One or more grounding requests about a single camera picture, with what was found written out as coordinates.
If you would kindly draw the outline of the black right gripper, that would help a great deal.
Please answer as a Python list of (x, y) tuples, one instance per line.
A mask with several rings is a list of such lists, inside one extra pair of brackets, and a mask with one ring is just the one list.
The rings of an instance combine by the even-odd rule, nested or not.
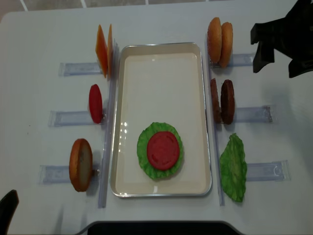
[(313, 3), (298, 0), (283, 18), (256, 23), (250, 31), (251, 44), (258, 43), (253, 72), (274, 63), (274, 49), (290, 57), (289, 78), (313, 71)]

